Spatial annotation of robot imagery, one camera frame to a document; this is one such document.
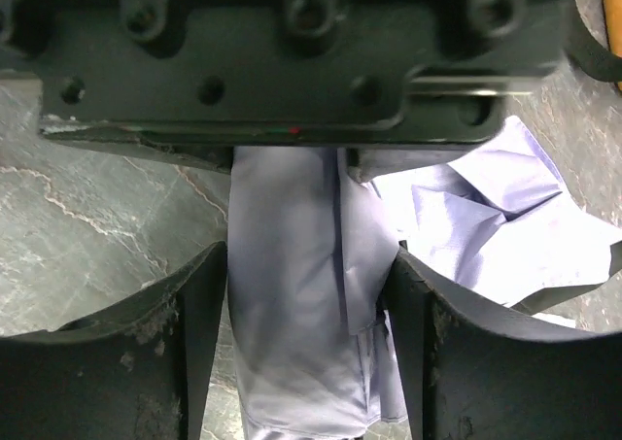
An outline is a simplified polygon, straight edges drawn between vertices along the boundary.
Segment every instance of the crumpled fabric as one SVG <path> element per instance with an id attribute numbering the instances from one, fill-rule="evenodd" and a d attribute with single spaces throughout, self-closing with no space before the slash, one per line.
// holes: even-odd
<path id="1" fill-rule="evenodd" d="M 447 165 L 358 185 L 345 152 L 239 148 L 228 302 L 245 436 L 342 439 L 406 415 L 377 299 L 398 240 L 503 305 L 602 283 L 620 230 L 583 213 L 518 118 Z"/>

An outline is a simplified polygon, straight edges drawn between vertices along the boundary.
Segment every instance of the black strap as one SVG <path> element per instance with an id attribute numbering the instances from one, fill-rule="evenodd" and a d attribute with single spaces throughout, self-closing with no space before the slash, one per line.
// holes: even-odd
<path id="1" fill-rule="evenodd" d="M 622 82 L 622 58 L 603 47 L 581 18 L 576 1 L 569 5 L 570 33 L 566 54 L 585 74 L 605 83 Z"/>

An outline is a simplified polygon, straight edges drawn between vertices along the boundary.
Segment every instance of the garment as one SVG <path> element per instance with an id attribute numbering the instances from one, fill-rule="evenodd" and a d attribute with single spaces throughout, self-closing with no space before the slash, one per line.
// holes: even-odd
<path id="1" fill-rule="evenodd" d="M 620 230 L 583 213 L 527 128 L 448 165 L 358 185 L 345 152 L 240 148 L 229 200 L 229 312 L 247 439 L 341 439 L 405 417 L 376 306 L 398 240 L 503 305 L 601 283 Z"/>

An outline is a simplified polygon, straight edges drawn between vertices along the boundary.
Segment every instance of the gray stone surface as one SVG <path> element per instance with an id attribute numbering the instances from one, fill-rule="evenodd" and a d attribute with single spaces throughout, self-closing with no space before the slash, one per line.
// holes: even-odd
<path id="1" fill-rule="evenodd" d="M 579 0 L 604 35 L 599 0 Z M 54 329 L 177 268 L 226 229 L 228 177 L 81 152 L 35 135 L 38 89 L 0 84 L 0 334 Z M 622 100 L 568 64 L 510 102 L 588 212 L 622 226 Z M 555 310 L 622 328 L 620 277 Z M 242 439 L 226 309 L 202 439 Z M 366 438 L 406 438 L 376 425 Z"/>

